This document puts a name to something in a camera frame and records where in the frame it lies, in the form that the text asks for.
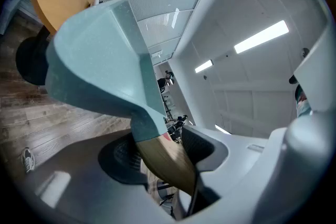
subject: ceiling fixture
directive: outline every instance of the ceiling fixture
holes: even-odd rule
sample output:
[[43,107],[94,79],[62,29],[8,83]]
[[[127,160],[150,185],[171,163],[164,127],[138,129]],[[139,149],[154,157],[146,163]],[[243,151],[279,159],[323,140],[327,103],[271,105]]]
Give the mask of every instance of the ceiling fixture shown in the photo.
[[221,127],[219,127],[218,125],[215,124],[215,127],[217,130],[220,130],[221,132],[225,133],[225,134],[230,134],[229,132],[225,131],[224,129],[222,129]]
[[209,61],[205,62],[204,64],[200,65],[199,67],[195,68],[195,72],[196,73],[201,72],[202,70],[204,70],[204,69],[206,69],[210,66],[213,66],[213,65],[214,65],[214,63],[211,60],[209,60]]
[[258,46],[262,43],[265,43],[271,39],[279,37],[283,34],[288,33],[288,27],[284,20],[266,28],[265,30],[255,34],[254,36],[245,39],[241,43],[235,46],[236,52],[239,54],[245,50]]
[[176,8],[175,10],[175,13],[174,13],[174,17],[173,17],[173,22],[172,22],[172,27],[174,29],[175,27],[175,24],[176,24],[176,20],[177,20],[177,16],[178,16],[178,13],[180,12],[180,10],[178,8]]

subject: dustpan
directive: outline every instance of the dustpan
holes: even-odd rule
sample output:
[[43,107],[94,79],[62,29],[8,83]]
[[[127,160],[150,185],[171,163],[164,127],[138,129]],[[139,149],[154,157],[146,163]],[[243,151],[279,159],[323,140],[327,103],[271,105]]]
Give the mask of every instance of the dustpan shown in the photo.
[[166,117],[150,54],[128,0],[113,0],[66,20],[47,49],[51,97],[86,110],[132,118],[147,140]]

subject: ceiling light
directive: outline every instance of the ceiling light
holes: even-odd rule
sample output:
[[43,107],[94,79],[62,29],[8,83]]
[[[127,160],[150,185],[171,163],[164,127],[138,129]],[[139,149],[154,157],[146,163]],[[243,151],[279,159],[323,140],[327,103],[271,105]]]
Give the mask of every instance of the ceiling light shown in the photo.
[[245,50],[258,46],[265,43],[271,39],[288,33],[289,30],[284,20],[266,28],[265,30],[249,37],[248,39],[242,41],[235,46],[236,52],[239,54]]
[[202,70],[210,67],[210,66],[213,66],[214,63],[212,63],[211,60],[205,62],[204,64],[200,65],[199,67],[195,68],[195,72],[198,73],[198,72],[201,72]]
[[173,28],[175,27],[177,16],[178,16],[179,12],[180,12],[180,10],[178,8],[176,8],[175,13],[174,13],[174,17],[173,17],[173,22],[172,22],[172,27]]
[[225,133],[225,134],[230,134],[229,132],[225,131],[224,129],[222,129],[221,127],[219,127],[218,125],[215,124],[215,127],[217,130],[220,130],[221,132]]

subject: sneaker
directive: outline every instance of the sneaker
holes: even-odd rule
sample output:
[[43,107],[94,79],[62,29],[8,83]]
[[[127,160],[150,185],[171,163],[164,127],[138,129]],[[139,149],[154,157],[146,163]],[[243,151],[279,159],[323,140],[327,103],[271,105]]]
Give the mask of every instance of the sneaker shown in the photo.
[[30,171],[33,171],[35,168],[35,157],[33,153],[29,150],[29,147],[26,147],[21,154],[21,161],[25,167],[26,174]]

